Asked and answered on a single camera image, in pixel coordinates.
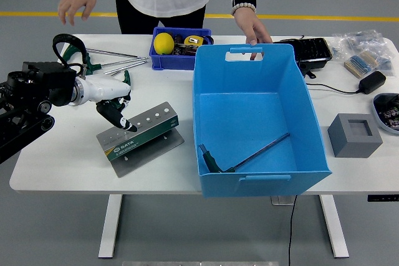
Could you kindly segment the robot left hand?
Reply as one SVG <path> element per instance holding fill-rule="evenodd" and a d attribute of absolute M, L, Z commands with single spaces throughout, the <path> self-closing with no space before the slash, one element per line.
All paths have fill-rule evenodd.
<path fill-rule="evenodd" d="M 124 72 L 124 79 L 118 80 L 109 75 L 87 77 L 88 100 L 96 103 L 96 109 L 113 126 L 125 131 L 137 132 L 138 128 L 122 114 L 131 100 L 130 74 Z"/>

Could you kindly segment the person's left hand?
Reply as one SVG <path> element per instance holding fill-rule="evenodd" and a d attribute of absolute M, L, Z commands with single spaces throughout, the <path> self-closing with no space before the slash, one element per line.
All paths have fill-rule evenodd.
<path fill-rule="evenodd" d="M 240 7 L 233 17 L 238 27 L 246 36 L 246 43 L 256 45 L 258 43 L 272 43 L 272 39 L 265 25 L 256 16 L 256 13 L 248 7 Z"/>

